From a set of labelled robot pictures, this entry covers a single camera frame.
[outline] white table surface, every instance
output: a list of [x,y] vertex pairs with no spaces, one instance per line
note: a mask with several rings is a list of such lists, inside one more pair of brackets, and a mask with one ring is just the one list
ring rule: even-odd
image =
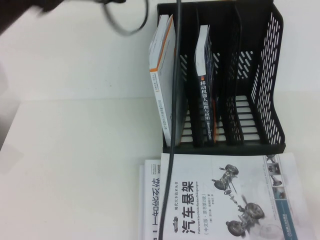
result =
[[[275,94],[315,227],[319,104],[318,93]],[[0,151],[0,239],[138,239],[139,165],[161,152],[154,98],[22,103]]]

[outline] black cable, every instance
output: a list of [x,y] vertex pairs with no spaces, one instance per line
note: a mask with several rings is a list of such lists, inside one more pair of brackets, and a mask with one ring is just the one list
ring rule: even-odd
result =
[[180,57],[180,41],[181,41],[181,18],[182,18],[182,6],[181,0],[176,1],[177,5],[177,24],[176,24],[176,38],[175,38],[175,55],[173,65],[173,83],[172,83],[172,122],[171,122],[171,144],[170,144],[170,156],[168,174],[166,177],[163,205],[159,226],[159,240],[163,240],[164,225],[167,211],[167,203],[169,198],[169,190],[171,184],[172,168],[174,165],[174,155],[176,147],[176,105],[177,105],[177,82],[179,77],[179,57]]
[[107,7],[107,4],[106,3],[103,3],[102,4],[102,9],[103,9],[103,12],[104,12],[104,15],[106,17],[106,19],[110,22],[110,25],[112,26],[112,28],[118,32],[120,35],[123,35],[123,36],[131,36],[137,32],[139,32],[145,25],[146,25],[146,22],[148,20],[148,16],[149,16],[149,1],[148,0],[145,0],[145,16],[144,16],[144,20],[143,20],[143,23],[141,24],[141,26],[133,31],[128,31],[128,30],[125,30],[123,29],[114,19],[114,17],[112,16],[112,14],[110,13],[108,7]]

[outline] book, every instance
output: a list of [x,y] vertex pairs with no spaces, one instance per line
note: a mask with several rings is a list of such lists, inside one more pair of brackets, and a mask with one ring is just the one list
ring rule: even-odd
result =
[[[159,218],[168,164],[163,153]],[[293,154],[175,154],[163,239],[315,240]]]
[[[167,146],[171,144],[175,46],[176,33],[173,16],[161,15],[149,46],[149,71]],[[177,79],[177,89],[175,144],[179,145],[188,107],[181,74]]]
[[144,233],[143,239],[158,237],[160,160],[144,163]]
[[139,216],[138,239],[144,239],[145,232],[145,165],[139,167]]
[[199,81],[201,105],[205,122],[207,143],[216,142],[215,97],[213,94],[214,62],[211,51],[210,26],[201,25],[195,49],[195,69]]

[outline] standing book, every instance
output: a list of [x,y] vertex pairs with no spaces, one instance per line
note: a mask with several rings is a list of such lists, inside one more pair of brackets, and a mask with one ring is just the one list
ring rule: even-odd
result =
[[[170,146],[172,136],[172,87],[175,46],[176,33],[173,16],[161,15],[157,30],[149,47],[149,71],[167,146]],[[179,74],[177,79],[177,90],[176,145],[181,141],[188,107],[181,74]]]
[[215,101],[213,96],[214,62],[211,52],[210,26],[200,26],[198,42],[195,49],[195,69],[198,76],[201,105],[205,122],[207,143],[216,141]]

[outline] desk file holder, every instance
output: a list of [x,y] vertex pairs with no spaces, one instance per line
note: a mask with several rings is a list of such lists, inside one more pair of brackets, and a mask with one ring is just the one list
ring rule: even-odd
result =
[[[171,15],[176,4],[157,7],[158,16]],[[214,87],[218,89],[217,142],[206,143],[195,49],[200,25],[210,25],[214,56]],[[285,134],[274,107],[273,94],[283,33],[283,19],[272,1],[252,3],[206,1],[182,3],[180,57],[184,59],[192,142],[181,143],[176,154],[271,155],[283,153]],[[163,152],[170,146],[163,141]]]

